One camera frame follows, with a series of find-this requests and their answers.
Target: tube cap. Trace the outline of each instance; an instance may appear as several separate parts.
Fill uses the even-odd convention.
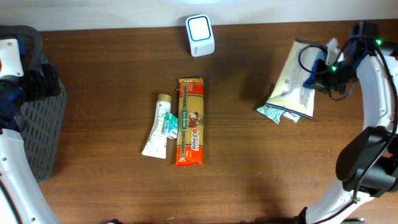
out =
[[[171,103],[172,102],[172,97],[167,95],[167,94],[161,93],[161,94],[159,94],[157,96],[157,101],[166,101],[166,102]]]

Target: spaghetti package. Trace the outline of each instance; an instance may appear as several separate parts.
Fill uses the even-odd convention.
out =
[[[203,167],[203,95],[202,78],[183,78],[178,101],[177,161],[174,166],[199,164]]]

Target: toothpaste tube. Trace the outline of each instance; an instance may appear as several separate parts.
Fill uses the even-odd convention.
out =
[[[167,134],[162,133],[165,115],[170,113],[172,97],[159,94],[156,103],[155,121],[142,155],[166,158]]]

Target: wooden table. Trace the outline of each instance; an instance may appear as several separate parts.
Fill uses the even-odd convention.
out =
[[[359,85],[345,101],[317,93],[313,120],[279,125],[256,112],[295,37],[348,38],[355,21],[214,26],[214,54],[193,58],[184,27],[43,32],[68,103],[53,177],[40,185],[64,223],[239,223],[290,218],[336,179],[340,151],[361,132]],[[398,40],[398,21],[377,21]],[[204,168],[141,155],[159,93],[205,79]],[[355,211],[368,223],[398,220],[398,195]]]

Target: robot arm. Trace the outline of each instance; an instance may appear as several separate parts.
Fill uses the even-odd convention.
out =
[[[20,133],[2,130],[0,158],[0,188],[9,204],[6,215],[1,212],[0,223],[60,223],[30,170]]]
[[[398,75],[398,61],[394,50],[389,53],[384,58],[390,74],[395,76]],[[384,192],[398,189],[396,142],[389,136],[391,131],[395,132],[395,90],[389,83],[380,55],[367,55],[361,59],[356,67],[356,76],[363,94],[364,131],[339,155],[336,165],[338,180],[315,205],[301,212],[298,223],[341,223],[362,204],[380,197]],[[392,139],[389,151],[393,156],[381,156],[370,166],[389,138]],[[369,170],[362,178],[361,174],[366,169]],[[358,182],[361,184],[356,201],[353,195]]]

